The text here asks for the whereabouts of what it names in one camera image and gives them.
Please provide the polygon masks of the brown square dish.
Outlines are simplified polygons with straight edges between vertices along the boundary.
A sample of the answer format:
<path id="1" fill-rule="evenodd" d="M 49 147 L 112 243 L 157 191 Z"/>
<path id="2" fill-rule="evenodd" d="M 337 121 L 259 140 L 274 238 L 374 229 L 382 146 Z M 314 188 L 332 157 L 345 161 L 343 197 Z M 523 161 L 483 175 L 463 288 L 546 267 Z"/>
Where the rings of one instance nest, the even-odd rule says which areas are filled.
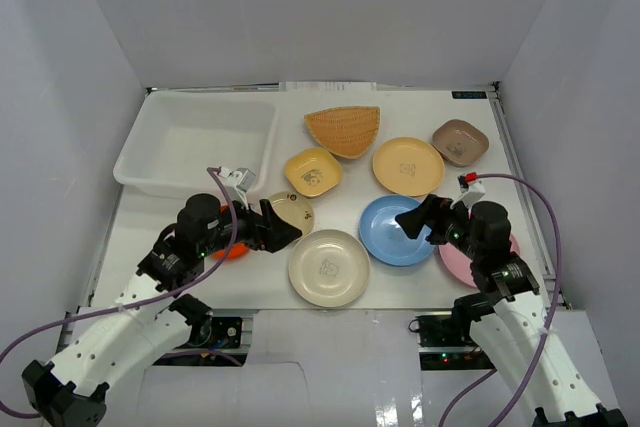
<path id="1" fill-rule="evenodd" d="M 436 129 L 432 144 L 442 157 L 456 167 L 469 167 L 489 149 L 488 137 L 461 119 L 451 119 Z"/>

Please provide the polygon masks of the tan round plate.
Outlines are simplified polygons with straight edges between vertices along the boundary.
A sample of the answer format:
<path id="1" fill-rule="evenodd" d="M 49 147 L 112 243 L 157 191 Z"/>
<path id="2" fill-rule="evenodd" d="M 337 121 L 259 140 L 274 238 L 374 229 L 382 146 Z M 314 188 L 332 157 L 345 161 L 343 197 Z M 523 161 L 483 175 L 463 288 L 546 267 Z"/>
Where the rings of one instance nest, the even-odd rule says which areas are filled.
<path id="1" fill-rule="evenodd" d="M 446 168 L 438 151 L 413 137 L 396 137 L 375 152 L 372 168 L 376 179 L 389 191 L 420 197 L 436 190 Z"/>

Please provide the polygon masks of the orange round plate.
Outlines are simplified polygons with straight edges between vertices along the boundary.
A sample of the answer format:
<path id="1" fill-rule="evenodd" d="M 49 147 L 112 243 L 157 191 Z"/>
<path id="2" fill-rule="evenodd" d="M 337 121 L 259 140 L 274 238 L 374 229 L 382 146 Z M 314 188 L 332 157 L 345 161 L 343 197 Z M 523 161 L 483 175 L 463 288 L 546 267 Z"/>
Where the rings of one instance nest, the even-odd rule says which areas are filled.
<path id="1" fill-rule="evenodd" d="M 217 249 L 212 254 L 212 257 L 214 259 L 219 259 L 223 256 L 224 251 L 228 246 L 229 241 L 231 240 L 233 226 L 232 226 L 231 214 L 228 211 L 227 205 L 223 205 L 221 207 L 219 220 L 220 222 L 219 222 L 218 239 L 216 240 L 216 243 L 215 243 L 215 246 L 217 247 Z M 240 258 L 249 252 L 249 247 L 244 242 L 245 230 L 246 230 L 246 222 L 241 216 L 239 216 L 236 242 L 234 243 L 234 245 L 230 250 L 230 253 L 227 257 L 228 260 Z"/>

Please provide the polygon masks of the dark table label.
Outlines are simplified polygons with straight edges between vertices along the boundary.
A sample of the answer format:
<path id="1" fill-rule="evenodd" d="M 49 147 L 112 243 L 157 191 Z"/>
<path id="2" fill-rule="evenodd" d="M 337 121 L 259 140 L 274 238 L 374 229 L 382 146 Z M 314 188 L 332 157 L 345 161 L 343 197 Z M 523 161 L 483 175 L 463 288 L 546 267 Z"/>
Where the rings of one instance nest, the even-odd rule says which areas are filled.
<path id="1" fill-rule="evenodd" d="M 487 94 L 484 91 L 452 91 L 452 98 L 457 100 L 479 100 L 486 99 Z"/>

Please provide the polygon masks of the beige patterned small plate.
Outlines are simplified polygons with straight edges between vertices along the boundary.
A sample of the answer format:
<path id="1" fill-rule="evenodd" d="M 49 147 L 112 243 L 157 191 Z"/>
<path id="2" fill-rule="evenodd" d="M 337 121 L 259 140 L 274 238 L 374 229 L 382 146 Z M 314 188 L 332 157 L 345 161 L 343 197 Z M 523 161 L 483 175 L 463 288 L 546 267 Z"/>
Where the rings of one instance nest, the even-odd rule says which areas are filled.
<path id="1" fill-rule="evenodd" d="M 297 193 L 281 191 L 269 197 L 269 202 L 279 218 L 298 228 L 302 236 L 309 234 L 315 222 L 310 201 Z"/>

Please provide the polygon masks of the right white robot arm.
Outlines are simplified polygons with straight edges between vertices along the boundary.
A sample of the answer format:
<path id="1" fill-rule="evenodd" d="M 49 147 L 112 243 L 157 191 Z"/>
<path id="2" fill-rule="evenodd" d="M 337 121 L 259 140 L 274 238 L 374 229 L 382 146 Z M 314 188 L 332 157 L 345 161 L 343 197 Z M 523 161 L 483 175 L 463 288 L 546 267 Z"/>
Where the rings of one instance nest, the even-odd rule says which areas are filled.
<path id="1" fill-rule="evenodd" d="M 470 259 L 479 291 L 455 301 L 452 335 L 481 348 L 515 400 L 529 409 L 533 425 L 626 425 L 620 410 L 604 407 L 553 331 L 535 276 L 511 249 L 503 206 L 480 201 L 466 207 L 429 195 L 396 221 L 409 238 L 428 228 L 430 243 L 449 244 Z"/>

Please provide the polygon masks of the yellow square panda dish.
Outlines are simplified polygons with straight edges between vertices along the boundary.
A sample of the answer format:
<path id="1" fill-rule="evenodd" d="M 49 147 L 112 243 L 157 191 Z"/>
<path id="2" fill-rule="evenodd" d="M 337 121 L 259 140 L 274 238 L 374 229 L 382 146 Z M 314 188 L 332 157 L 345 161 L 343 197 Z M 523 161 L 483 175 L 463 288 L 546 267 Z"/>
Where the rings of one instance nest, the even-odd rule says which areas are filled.
<path id="1" fill-rule="evenodd" d="M 308 198 L 326 193 L 343 178 L 341 164 L 321 147 L 309 148 L 291 157 L 284 172 L 293 188 Z"/>

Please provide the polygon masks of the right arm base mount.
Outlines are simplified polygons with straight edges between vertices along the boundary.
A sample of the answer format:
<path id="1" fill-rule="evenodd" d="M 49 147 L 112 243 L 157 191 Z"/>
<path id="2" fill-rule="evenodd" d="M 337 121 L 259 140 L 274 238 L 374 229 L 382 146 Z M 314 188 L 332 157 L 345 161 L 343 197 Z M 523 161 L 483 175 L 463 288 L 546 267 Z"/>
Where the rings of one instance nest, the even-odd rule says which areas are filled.
<path id="1" fill-rule="evenodd" d="M 420 315 L 408 324 L 417 336 L 423 372 L 490 370 L 493 364 L 470 338 L 465 337 L 450 315 Z"/>

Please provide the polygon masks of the paper sheet at back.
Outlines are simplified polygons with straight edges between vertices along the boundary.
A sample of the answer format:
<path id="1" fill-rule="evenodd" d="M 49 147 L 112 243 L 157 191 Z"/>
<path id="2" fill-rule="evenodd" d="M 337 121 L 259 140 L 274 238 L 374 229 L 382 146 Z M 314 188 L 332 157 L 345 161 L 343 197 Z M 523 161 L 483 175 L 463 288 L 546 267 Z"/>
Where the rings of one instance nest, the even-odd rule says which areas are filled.
<path id="1" fill-rule="evenodd" d="M 280 92 L 371 92 L 377 90 L 375 82 L 353 81 L 283 81 Z"/>

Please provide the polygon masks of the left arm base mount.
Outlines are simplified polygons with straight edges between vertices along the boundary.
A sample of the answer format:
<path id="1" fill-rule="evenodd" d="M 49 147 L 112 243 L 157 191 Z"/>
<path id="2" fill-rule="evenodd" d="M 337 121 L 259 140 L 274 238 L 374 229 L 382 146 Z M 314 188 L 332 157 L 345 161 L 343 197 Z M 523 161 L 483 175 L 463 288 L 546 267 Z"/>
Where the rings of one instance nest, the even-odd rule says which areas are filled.
<path id="1" fill-rule="evenodd" d="M 187 347 L 195 349 L 238 349 L 242 345 L 242 317 L 207 316 L 191 328 Z"/>

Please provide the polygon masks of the woven fan-shaped basket plate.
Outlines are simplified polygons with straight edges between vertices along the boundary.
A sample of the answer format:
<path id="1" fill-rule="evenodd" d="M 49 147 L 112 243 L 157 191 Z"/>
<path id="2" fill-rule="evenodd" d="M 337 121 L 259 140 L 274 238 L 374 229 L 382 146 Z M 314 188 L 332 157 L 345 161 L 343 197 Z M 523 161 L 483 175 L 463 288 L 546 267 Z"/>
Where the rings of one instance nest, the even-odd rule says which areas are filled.
<path id="1" fill-rule="evenodd" d="M 377 106 L 344 106 L 304 116 L 313 139 L 330 153 L 346 158 L 361 157 L 374 143 L 380 127 Z"/>

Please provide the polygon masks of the blue round plate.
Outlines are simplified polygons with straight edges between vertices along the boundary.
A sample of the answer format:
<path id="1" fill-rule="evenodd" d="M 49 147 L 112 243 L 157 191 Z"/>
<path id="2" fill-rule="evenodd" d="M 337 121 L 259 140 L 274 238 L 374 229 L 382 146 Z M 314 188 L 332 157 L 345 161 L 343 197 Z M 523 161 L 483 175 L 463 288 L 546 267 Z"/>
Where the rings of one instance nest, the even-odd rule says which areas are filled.
<path id="1" fill-rule="evenodd" d="M 412 197 L 392 194 L 372 201 L 359 221 L 361 242 L 379 261 L 396 267 L 408 267 L 425 261 L 435 246 L 428 242 L 430 229 L 424 226 L 417 239 L 407 237 L 395 217 L 415 209 L 421 202 Z"/>

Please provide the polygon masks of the white plastic bin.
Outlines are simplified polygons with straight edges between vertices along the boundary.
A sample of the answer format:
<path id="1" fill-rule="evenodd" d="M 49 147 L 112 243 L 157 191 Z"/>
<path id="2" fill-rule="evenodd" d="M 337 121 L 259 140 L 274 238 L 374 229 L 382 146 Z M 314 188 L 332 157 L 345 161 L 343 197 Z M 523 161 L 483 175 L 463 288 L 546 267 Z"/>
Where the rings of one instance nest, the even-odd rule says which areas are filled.
<path id="1" fill-rule="evenodd" d="M 186 199 L 219 193 L 209 167 L 246 168 L 263 189 L 279 111 L 235 93 L 156 91 L 144 100 L 113 169 L 117 182 L 147 195 Z"/>

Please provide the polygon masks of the pink round plate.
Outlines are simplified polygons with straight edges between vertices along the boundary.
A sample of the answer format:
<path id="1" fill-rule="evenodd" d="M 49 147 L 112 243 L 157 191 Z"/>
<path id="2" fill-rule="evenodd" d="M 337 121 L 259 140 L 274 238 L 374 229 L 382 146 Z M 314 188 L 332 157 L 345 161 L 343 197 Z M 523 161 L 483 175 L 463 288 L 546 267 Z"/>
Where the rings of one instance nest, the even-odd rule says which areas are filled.
<path id="1" fill-rule="evenodd" d="M 440 245 L 438 251 L 445 268 L 450 274 L 468 287 L 476 287 L 471 272 L 471 260 L 467 256 L 451 244 Z"/>

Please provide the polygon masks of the cream round plate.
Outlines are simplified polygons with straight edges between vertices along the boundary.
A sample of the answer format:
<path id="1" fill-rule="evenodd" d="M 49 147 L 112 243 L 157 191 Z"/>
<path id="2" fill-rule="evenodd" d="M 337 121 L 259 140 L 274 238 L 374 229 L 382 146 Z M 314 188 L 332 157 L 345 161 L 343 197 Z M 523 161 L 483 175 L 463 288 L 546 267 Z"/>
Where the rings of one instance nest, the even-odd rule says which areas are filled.
<path id="1" fill-rule="evenodd" d="M 288 260 L 289 280 L 305 301 L 320 308 L 341 308 L 357 300 L 370 277 L 370 257 L 359 240 L 336 229 L 308 234 Z"/>

